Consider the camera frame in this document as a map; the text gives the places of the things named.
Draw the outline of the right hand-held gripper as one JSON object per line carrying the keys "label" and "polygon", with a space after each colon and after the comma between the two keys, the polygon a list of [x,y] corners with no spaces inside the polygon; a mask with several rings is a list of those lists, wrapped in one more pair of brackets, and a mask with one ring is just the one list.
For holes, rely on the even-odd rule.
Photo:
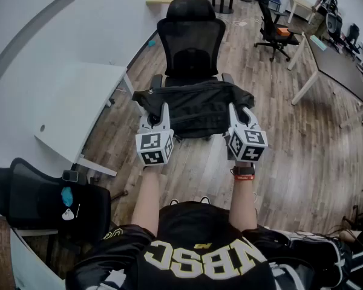
{"label": "right hand-held gripper", "polygon": [[247,107],[243,112],[248,116],[246,127],[239,121],[235,106],[229,103],[229,136],[226,140],[227,159],[239,162],[257,162],[268,147],[267,135],[261,130],[254,113]]}

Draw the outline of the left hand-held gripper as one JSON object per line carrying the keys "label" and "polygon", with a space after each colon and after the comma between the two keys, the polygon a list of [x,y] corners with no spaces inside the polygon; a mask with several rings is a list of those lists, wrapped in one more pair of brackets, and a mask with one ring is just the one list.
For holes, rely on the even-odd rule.
{"label": "left hand-held gripper", "polygon": [[140,118],[140,128],[136,135],[136,151],[144,166],[160,166],[168,163],[174,148],[174,131],[170,128],[169,106],[162,104],[160,128],[152,129],[153,116],[145,113]]}

